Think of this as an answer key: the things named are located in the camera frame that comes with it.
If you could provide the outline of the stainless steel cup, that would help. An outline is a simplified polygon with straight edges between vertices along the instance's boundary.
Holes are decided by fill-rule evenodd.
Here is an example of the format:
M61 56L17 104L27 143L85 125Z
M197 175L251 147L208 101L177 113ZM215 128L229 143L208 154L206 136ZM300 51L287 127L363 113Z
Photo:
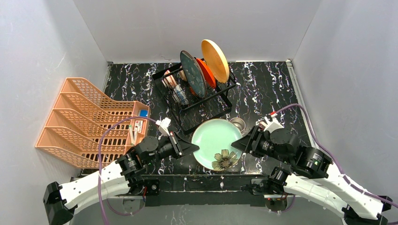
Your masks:
M246 127L244 120L241 118L232 118L230 119L230 123L237 127L240 132L243 132Z

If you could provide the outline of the mint green flower plate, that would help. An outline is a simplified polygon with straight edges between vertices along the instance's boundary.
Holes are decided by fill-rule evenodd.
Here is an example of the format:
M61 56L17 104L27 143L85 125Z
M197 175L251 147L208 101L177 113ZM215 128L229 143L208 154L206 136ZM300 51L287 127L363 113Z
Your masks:
M225 119L207 120L194 131L191 142L199 146L193 153L197 162L206 169L226 171L235 166L242 151L232 143L242 138L240 130Z

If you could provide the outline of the black wire dish rack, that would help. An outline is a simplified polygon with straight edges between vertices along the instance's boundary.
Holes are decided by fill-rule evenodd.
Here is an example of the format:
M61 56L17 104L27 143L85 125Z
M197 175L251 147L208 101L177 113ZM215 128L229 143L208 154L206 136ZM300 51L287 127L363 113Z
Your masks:
M173 90L166 87L162 80L164 73L169 70L177 83L185 92L189 104L181 105L177 103L172 95ZM181 63L172 65L152 75L154 86L161 96L172 116L172 121L176 124L183 134L188 135L204 121L225 116L232 110L232 103L229 100L228 92L237 85L236 76L230 71L230 77L226 83L216 81L216 88L207 86L207 95L204 98L198 97L194 93L188 82L183 81L178 72L182 70Z

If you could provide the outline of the blue floral bowl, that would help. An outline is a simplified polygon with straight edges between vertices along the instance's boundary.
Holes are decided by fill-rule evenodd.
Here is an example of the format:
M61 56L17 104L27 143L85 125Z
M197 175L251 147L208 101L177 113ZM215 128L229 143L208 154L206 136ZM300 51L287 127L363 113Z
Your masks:
M189 104L188 98L179 84L176 85L175 88L173 89L172 97L177 103L179 103L181 105Z

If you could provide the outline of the orange patterned bowl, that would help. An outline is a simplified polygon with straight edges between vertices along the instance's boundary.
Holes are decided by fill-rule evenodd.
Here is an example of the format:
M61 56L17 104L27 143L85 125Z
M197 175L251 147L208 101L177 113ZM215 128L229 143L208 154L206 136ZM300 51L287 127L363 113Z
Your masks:
M164 73L164 78L162 82L166 87L170 88L171 90L175 89L178 85L177 81L169 70L166 70L166 72Z

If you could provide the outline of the dark teal plate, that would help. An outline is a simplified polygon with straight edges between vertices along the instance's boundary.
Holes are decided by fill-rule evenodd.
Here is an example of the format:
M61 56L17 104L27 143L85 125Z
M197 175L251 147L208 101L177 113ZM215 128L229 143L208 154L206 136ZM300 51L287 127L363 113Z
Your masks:
M199 98L204 98L207 95L207 87L203 72L200 69L198 62L185 50L180 52L180 61L187 82Z

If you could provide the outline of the orange red plate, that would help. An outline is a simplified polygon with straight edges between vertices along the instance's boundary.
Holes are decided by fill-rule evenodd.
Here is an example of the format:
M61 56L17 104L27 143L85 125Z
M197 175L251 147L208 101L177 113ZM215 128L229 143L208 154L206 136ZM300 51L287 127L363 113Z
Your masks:
M202 59L196 59L197 63L199 64L202 73L204 75L205 81L207 82L207 84L215 89L216 88L216 80L215 77L212 73L212 71L210 70L209 66L202 60Z

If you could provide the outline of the yellow plate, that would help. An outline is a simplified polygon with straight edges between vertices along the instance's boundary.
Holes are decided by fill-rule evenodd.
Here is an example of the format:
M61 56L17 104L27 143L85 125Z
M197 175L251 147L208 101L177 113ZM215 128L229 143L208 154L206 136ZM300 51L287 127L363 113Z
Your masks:
M203 39L201 50L215 79L220 83L226 83L230 77L230 68L221 48L214 41Z

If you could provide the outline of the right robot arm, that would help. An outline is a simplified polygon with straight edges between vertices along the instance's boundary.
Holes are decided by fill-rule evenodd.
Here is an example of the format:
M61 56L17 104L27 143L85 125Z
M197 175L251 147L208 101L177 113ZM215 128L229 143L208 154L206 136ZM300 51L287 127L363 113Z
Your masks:
M285 128L268 131L254 126L232 147L254 157L268 156L290 166L276 166L270 175L256 179L253 195L271 192L306 198L341 217L348 225L388 225L383 212L396 206L388 196L370 194L339 171L337 163L320 149L305 146Z

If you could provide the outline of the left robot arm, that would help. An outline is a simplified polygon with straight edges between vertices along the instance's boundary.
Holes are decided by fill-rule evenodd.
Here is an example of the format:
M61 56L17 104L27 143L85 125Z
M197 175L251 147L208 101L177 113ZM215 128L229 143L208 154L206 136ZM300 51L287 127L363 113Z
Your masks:
M142 175L150 163L170 156L179 159L197 150L199 146L174 132L161 139L147 136L97 172L69 183L48 184L43 197L47 220L51 225L64 225L88 206L142 187Z

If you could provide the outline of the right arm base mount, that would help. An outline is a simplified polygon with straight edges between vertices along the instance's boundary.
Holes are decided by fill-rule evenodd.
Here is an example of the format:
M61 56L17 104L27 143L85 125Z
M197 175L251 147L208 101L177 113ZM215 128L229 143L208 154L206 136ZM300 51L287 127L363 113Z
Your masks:
M262 195L269 212L282 214L288 212L294 205L296 196L292 195L292 201L288 202L290 193L284 190L287 178L291 172L275 167L270 175L264 174L261 178L251 179L249 184L240 188L252 195Z

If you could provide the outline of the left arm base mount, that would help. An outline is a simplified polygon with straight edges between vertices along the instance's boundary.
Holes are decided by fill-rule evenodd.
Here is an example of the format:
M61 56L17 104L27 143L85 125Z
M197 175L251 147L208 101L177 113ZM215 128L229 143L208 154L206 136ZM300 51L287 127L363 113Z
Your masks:
M152 176L144 176L133 186L129 186L128 192L116 196L156 196L160 193L160 179Z

